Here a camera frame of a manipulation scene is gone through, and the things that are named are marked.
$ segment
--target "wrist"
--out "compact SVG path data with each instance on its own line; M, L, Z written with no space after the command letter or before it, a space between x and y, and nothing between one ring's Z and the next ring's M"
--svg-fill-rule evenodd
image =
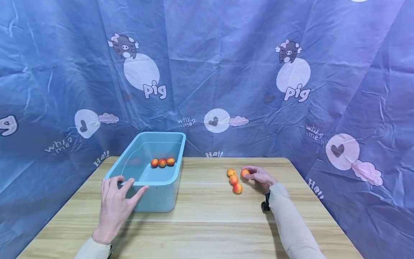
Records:
M267 180L267 184L268 184L269 186L272 186L272 185L274 185L275 183L277 183L277 180L276 180L275 178L271 178L271 179L268 179L268 180Z
M106 228L97 226L92 233L92 239L98 244L110 245L118 234L119 230L115 228Z

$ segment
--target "hand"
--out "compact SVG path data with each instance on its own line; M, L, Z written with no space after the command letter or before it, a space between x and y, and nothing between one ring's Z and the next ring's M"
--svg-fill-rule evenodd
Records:
M149 188L149 186L144 186L132 198L126 199L127 191L134 184L135 180L129 178L124 186L118 189L118 182L123 181L125 181L125 177L122 175L102 180L99 223L92 234L92 239L97 243L112 243L122 224L128 219L142 195Z
M266 189L269 189L272 185L277 183L277 180L261 167L249 165L242 167L241 169L245 169L250 172L250 174L245 175L244 178L256 180Z

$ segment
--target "pig illustration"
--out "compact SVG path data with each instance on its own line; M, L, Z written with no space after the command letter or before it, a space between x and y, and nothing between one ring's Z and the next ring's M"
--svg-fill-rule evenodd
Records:
M131 37L116 34L108 40L108 45L113 48L120 58L135 58L139 43Z
M287 39L280 44L280 47L276 46L275 50L279 53L280 63L293 63L296 59L296 55L302 51L302 47L299 46L299 43Z

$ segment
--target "blue curtain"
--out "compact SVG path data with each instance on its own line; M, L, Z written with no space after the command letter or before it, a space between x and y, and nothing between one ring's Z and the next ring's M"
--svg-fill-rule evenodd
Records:
M414 2L5 0L0 254L143 131L286 157L367 259L414 245Z

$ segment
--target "table surface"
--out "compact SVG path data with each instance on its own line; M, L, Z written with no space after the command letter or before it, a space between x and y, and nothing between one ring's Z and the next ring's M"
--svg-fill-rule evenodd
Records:
M18 258L73 258L98 223L101 180L116 160L105 160ZM326 258L362 258L287 159L185 157L175 208L133 213L111 259L287 259L257 185L232 192L226 171L239 175L244 165L265 168L286 187Z

